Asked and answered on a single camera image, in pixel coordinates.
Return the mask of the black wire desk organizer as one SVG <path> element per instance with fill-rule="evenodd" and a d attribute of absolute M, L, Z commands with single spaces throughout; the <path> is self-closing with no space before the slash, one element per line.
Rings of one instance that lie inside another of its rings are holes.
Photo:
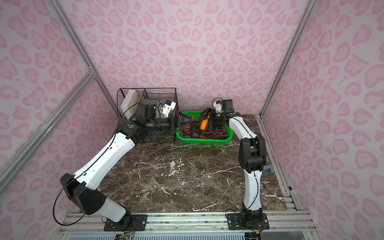
<path fill-rule="evenodd" d="M 118 132 L 134 143 L 173 143 L 179 118 L 176 88 L 121 88 Z"/>

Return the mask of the yellow multimeter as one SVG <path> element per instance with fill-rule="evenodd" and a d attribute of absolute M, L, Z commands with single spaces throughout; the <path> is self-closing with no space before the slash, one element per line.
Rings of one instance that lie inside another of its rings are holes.
<path fill-rule="evenodd" d="M 209 124 L 209 119 L 202 120 L 201 125 L 200 125 L 200 129 L 202 131 L 205 131 L 207 129 L 208 124 Z"/>

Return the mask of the green plastic basket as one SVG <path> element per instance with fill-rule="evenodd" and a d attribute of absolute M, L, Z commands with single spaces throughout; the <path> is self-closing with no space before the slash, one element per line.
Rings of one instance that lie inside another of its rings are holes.
<path fill-rule="evenodd" d="M 195 127 L 195 137 L 193 139 L 185 139 L 181 136 L 181 131 L 177 133 L 177 137 L 184 143 L 187 144 L 206 144 L 206 145 L 223 145 L 229 142 L 233 136 L 233 130 L 227 124 L 216 125 L 209 122 L 207 129 L 202 131 L 200 129 L 201 125 L 201 113 L 203 111 L 185 111 L 183 112 L 186 115 L 186 118 L 182 118 L 182 122 L 187 125 L 194 125 Z M 216 140 L 212 138 L 212 128 L 217 126 L 224 126 L 228 131 L 228 138 L 225 140 Z"/>

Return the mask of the green multimeter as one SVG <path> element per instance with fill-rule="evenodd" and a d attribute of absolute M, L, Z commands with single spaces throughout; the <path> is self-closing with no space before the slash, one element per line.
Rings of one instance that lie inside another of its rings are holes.
<path fill-rule="evenodd" d="M 216 140 L 225 140 L 228 138 L 228 131 L 224 126 L 212 128 L 212 138 Z"/>

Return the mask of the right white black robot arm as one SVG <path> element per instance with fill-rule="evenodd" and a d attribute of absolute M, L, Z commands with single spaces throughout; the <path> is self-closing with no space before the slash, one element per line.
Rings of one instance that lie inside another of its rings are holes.
<path fill-rule="evenodd" d="M 245 175 L 245 196 L 240 218 L 243 223 L 261 222 L 261 177 L 267 164 L 266 141 L 253 133 L 233 107 L 232 100 L 214 100 L 210 113 L 225 122 L 240 140 L 239 164 Z"/>

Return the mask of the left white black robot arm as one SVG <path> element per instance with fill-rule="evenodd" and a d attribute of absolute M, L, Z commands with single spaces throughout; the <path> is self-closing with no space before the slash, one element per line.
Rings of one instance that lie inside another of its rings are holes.
<path fill-rule="evenodd" d="M 192 117 L 175 111 L 176 103 L 144 99 L 136 112 L 117 127 L 111 140 L 87 164 L 74 174 L 64 174 L 60 182 L 68 199 L 84 214 L 106 218 L 105 231 L 134 228 L 131 211 L 98 191 L 98 187 L 115 164 L 150 134 L 174 135 L 185 129 Z"/>

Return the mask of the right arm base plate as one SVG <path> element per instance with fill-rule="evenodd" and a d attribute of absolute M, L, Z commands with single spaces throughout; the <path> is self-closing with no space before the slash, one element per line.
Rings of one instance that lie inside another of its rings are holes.
<path fill-rule="evenodd" d="M 237 213 L 226 213 L 229 230 L 255 230 L 264 231 L 270 229 L 269 220 L 265 213 L 262 214 L 261 219 L 246 220 Z"/>

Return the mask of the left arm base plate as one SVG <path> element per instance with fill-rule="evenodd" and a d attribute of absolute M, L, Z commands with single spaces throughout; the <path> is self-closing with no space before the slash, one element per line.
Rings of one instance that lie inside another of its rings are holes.
<path fill-rule="evenodd" d="M 132 230 L 142 232 L 147 225 L 148 215 L 130 214 L 124 216 L 119 222 L 107 219 L 104 232 L 130 232 Z"/>

